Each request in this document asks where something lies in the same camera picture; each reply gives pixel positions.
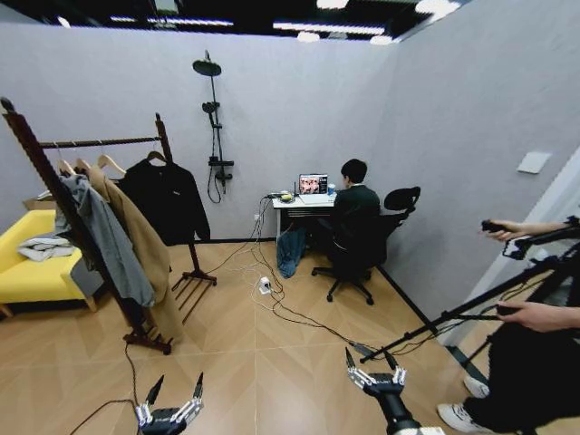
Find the doorframe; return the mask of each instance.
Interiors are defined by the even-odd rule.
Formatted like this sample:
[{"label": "doorframe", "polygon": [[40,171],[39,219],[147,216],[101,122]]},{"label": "doorframe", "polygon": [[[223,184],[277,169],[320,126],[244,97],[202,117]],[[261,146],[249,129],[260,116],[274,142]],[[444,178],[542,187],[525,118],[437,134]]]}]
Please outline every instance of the doorframe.
[{"label": "doorframe", "polygon": [[[524,222],[549,222],[557,219],[562,208],[570,201],[571,194],[577,194],[580,186],[580,146],[572,154],[564,167],[560,170],[552,184],[546,189],[540,200],[534,205]],[[513,261],[501,254],[496,257],[488,270],[473,287],[469,296],[464,302],[470,301],[486,291],[495,283],[498,276],[508,267],[513,265]],[[438,337],[441,344],[445,346],[458,346],[461,341],[475,327],[475,322],[467,322],[463,326],[455,328],[449,333]]]}]

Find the gray cloth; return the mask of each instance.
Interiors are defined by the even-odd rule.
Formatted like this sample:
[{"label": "gray cloth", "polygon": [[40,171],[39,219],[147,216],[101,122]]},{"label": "gray cloth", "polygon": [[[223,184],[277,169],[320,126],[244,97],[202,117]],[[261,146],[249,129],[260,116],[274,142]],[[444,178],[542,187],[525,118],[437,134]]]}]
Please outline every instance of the gray cloth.
[{"label": "gray cloth", "polygon": [[[111,278],[124,298],[143,306],[153,306],[153,288],[133,253],[131,241],[101,195],[83,175],[60,177],[76,202],[77,212],[101,250]],[[56,233],[65,237],[71,231],[61,210],[56,212]]]},{"label": "gray cloth", "polygon": [[101,274],[96,270],[89,270],[82,258],[72,267],[71,278],[86,297],[93,296],[102,285]]},{"label": "gray cloth", "polygon": [[71,256],[74,246],[66,238],[58,237],[52,232],[25,240],[17,250],[20,255],[33,261],[44,261],[56,256]]},{"label": "gray cloth", "polygon": [[305,228],[300,228],[296,231],[286,231],[278,238],[275,256],[280,274],[284,278],[289,278],[296,272],[305,248]]}]

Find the white sneaker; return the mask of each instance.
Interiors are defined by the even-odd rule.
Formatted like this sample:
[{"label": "white sneaker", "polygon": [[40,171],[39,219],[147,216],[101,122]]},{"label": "white sneaker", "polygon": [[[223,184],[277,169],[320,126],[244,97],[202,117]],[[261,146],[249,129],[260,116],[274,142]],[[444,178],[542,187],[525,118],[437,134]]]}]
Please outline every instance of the white sneaker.
[{"label": "white sneaker", "polygon": [[476,399],[485,399],[489,396],[489,387],[471,376],[466,376],[463,380],[465,388],[469,390],[471,395]]},{"label": "white sneaker", "polygon": [[437,412],[443,421],[451,428],[464,433],[493,433],[493,430],[474,423],[471,416],[463,408],[462,404],[439,405]]}]

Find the gray wall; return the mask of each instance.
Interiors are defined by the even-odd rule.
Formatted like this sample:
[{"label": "gray wall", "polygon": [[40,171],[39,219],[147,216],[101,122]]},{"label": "gray wall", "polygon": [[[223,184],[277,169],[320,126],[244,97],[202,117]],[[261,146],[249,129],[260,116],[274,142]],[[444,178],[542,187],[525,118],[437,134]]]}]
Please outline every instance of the gray wall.
[{"label": "gray wall", "polygon": [[[422,187],[386,268],[427,316],[463,302],[498,255],[479,222],[525,218],[578,147],[579,22],[575,1],[480,0],[399,47],[372,181]],[[553,157],[516,172],[531,150]]]},{"label": "gray wall", "polygon": [[[42,140],[152,135],[159,111],[175,161],[204,192],[213,238],[247,237],[258,200],[292,189],[299,173],[327,171],[340,182],[344,161],[369,159],[387,100],[383,77],[393,66],[389,48],[295,38],[4,24],[0,40],[10,42],[0,61],[0,94]],[[219,116],[225,158],[236,162],[219,205],[205,193],[211,129],[200,105],[210,99],[210,85],[191,69],[206,48],[224,71],[216,80]],[[0,144],[3,230],[24,213],[21,200],[42,185],[3,122]],[[107,152],[128,168],[150,150],[144,144]],[[100,153],[79,155],[95,161]],[[63,155],[77,158],[73,150]],[[266,222],[263,235],[272,236],[272,212]]]}]

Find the black pants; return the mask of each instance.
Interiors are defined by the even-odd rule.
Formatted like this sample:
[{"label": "black pants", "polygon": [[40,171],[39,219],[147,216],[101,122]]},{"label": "black pants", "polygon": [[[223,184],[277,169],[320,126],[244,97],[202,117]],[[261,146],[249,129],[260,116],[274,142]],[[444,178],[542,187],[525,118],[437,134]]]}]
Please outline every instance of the black pants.
[{"label": "black pants", "polygon": [[534,429],[580,415],[580,344],[569,333],[536,333],[504,324],[489,349],[489,396],[464,407],[496,432]]},{"label": "black pants", "polygon": [[306,224],[306,230],[312,236],[318,251],[328,254],[334,248],[333,223],[329,219],[310,219]]}]

